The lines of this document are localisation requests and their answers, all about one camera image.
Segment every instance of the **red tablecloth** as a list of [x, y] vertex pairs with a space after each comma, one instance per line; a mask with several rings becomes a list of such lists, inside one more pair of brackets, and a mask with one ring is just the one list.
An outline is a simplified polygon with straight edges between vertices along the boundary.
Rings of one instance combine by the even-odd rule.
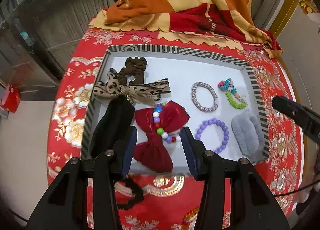
[[[126, 34], [90, 28], [76, 48], [73, 58], [61, 81], [56, 105], [48, 135], [48, 181], [53, 181], [57, 173], [71, 157], [79, 157], [81, 139], [92, 86], [98, 74], [104, 54], [110, 45], [162, 44], [183, 46], [230, 55], [246, 60], [253, 67], [267, 112], [270, 157], [255, 166], [273, 193], [286, 193], [298, 188], [301, 182], [303, 148], [301, 131], [294, 122], [274, 110], [271, 100], [276, 95], [294, 99], [286, 74], [276, 59], [269, 59], [262, 47], [242, 43], [243, 50], [228, 47], [200, 45], [192, 42], [167, 41], [144, 37], [143, 33]], [[200, 204], [203, 183], [192, 177], [179, 181], [176, 178], [162, 179], [167, 184], [155, 187], [155, 177], [134, 176], [134, 180], [145, 189], [145, 200], [128, 211], [121, 210], [120, 219], [125, 230], [131, 229], [175, 229], [192, 228], [196, 219], [196, 208]], [[128, 189], [117, 183], [116, 196], [123, 199], [130, 196]], [[92, 191], [89, 180], [88, 191]], [[224, 226], [230, 218], [230, 190], [226, 191]], [[277, 198], [286, 215], [292, 211], [294, 195]], [[88, 224], [92, 221], [92, 197], [88, 195]]]

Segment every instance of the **brown scrunchie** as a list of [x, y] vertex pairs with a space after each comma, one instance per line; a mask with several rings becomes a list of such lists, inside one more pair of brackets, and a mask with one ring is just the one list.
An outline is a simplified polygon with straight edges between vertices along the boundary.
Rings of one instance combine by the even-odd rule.
[[134, 75], [135, 79], [129, 82], [129, 85], [143, 84], [144, 71], [147, 67], [147, 60], [144, 57], [131, 57], [125, 61], [125, 66], [118, 73], [118, 81], [120, 85], [127, 85], [127, 75]]

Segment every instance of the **green beads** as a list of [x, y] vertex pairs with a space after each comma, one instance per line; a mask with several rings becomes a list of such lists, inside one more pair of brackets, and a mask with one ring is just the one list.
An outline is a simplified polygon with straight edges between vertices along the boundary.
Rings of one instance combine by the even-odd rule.
[[158, 135], [162, 135], [163, 133], [164, 133], [163, 128], [158, 128], [158, 129], [157, 129], [157, 134], [158, 134]]
[[228, 91], [228, 90], [226, 91], [226, 96], [227, 96], [227, 99], [228, 99], [230, 105], [231, 105], [233, 108], [235, 108], [235, 109], [244, 109], [244, 108], [246, 108], [247, 105], [248, 105], [246, 102], [237, 103], [237, 102], [233, 99], [231, 92]]

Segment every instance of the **gray fur scrunchie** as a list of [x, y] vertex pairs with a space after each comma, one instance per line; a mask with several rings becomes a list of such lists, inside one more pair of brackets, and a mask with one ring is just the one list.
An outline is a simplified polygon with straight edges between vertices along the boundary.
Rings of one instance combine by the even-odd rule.
[[231, 127], [242, 154], [252, 156], [264, 147], [259, 119], [250, 110], [233, 117]]

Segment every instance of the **black and white striped border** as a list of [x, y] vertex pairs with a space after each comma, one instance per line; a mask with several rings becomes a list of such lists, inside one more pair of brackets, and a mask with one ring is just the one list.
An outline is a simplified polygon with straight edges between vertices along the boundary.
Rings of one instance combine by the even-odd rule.
[[[260, 92], [260, 89], [258, 86], [258, 82], [256, 80], [254, 73], [253, 73], [252, 67], [250, 66], [250, 64], [247, 61], [242, 60], [242, 59], [238, 59], [238, 58], [235, 58], [232, 56], [219, 54], [219, 53], [214, 53], [214, 52], [209, 52], [209, 51], [199, 50], [199, 49], [193, 49], [193, 48], [178, 47], [178, 46], [141, 45], [141, 44], [138, 44], [138, 45], [134, 45], [134, 44], [132, 44], [132, 45], [114, 45], [114, 46], [110, 46], [107, 49], [103, 63], [101, 64], [101, 67], [100, 67], [100, 72], [96, 78], [95, 83], [100, 80], [108, 57], [112, 54], [112, 52], [119, 52], [119, 51], [122, 51], [122, 52], [123, 51], [142, 51], [142, 52], [173, 53], [173, 54], [208, 58], [208, 59], [218, 60], [218, 61], [234, 64], [237, 66], [245, 67], [245, 69], [248, 73], [249, 79], [250, 79], [250, 83], [252, 85], [255, 100], [258, 105], [260, 124], [261, 124], [262, 131], [263, 131], [264, 138], [265, 138], [265, 147], [263, 149], [263, 156], [265, 156], [266, 158], [269, 157], [269, 134], [268, 134], [267, 114], [266, 114], [266, 110], [264, 108], [263, 99], [262, 99], [262, 95], [261, 95], [261, 92]], [[92, 100], [89, 103], [87, 115], [85, 118], [84, 134], [82, 137], [83, 147], [81, 150], [82, 151], [81, 158], [83, 157], [85, 159], [87, 157], [89, 157], [89, 154], [88, 154], [88, 148], [89, 148], [89, 143], [90, 143], [89, 135], [90, 135], [90, 130], [91, 130], [92, 118], [93, 118], [93, 114], [94, 114], [94, 108], [93, 108], [94, 107], [94, 99], [93, 99], [93, 97], [91, 97], [91, 99]]]

